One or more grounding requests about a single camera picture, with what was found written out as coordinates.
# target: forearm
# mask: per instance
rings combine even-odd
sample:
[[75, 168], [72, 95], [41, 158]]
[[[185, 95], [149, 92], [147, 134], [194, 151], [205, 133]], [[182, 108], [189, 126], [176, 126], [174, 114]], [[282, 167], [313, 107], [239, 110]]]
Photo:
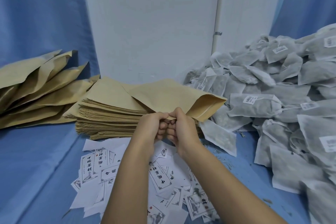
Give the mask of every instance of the forearm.
[[192, 146], [184, 159], [225, 223], [286, 223], [202, 144]]
[[102, 224], [147, 223], [149, 147], [130, 141], [115, 178]]

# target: person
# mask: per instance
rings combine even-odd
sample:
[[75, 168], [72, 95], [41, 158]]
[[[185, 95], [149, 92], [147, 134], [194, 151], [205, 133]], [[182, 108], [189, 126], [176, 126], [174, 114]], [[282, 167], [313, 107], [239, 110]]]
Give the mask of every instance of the person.
[[[168, 116], [176, 118], [167, 120]], [[181, 108], [142, 116], [119, 166], [102, 224], [147, 223], [148, 163], [164, 135], [188, 164], [224, 223], [285, 224], [200, 142]]]

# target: stack of envelopes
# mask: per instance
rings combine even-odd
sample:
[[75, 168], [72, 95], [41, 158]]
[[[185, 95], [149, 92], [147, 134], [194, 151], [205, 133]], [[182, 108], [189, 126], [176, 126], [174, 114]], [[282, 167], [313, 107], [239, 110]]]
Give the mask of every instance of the stack of envelopes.
[[181, 107], [187, 115], [203, 121], [225, 101], [225, 98], [182, 86], [171, 79], [129, 85], [104, 77], [66, 111], [64, 117], [77, 119], [77, 132], [90, 135], [93, 140], [129, 137], [144, 114], [172, 112]]
[[65, 69], [61, 50], [0, 68], [0, 128], [74, 121], [62, 115], [99, 79], [76, 80], [87, 65]]

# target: pile of paper cards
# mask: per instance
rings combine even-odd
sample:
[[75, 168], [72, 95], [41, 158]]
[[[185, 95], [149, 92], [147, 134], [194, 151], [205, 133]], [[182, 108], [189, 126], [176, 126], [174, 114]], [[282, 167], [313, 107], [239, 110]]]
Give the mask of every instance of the pile of paper cards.
[[87, 63], [67, 68], [77, 53], [61, 50], [0, 69], [0, 128], [75, 121], [63, 114], [99, 79], [76, 80]]
[[[103, 142], [86, 140], [79, 178], [71, 185], [77, 195], [70, 207], [84, 208], [84, 218], [99, 213], [103, 217], [120, 161], [130, 138], [107, 139]], [[187, 164], [176, 153], [176, 148], [162, 141], [155, 144], [149, 166], [148, 223], [183, 224], [202, 217], [204, 222], [219, 219]]]
[[176, 107], [203, 121], [225, 103], [225, 98], [182, 86], [171, 79], [130, 85], [108, 77], [94, 86], [64, 117], [77, 119], [77, 132], [90, 139], [132, 136], [140, 117], [152, 112], [172, 112]]

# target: person's left hand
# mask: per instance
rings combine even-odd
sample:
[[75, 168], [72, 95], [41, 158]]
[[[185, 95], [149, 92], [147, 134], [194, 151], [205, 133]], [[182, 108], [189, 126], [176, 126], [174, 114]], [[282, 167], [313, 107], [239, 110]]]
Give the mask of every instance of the person's left hand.
[[155, 112], [143, 115], [132, 136], [133, 141], [154, 144], [162, 140], [168, 124], [164, 122], [168, 118], [167, 112]]

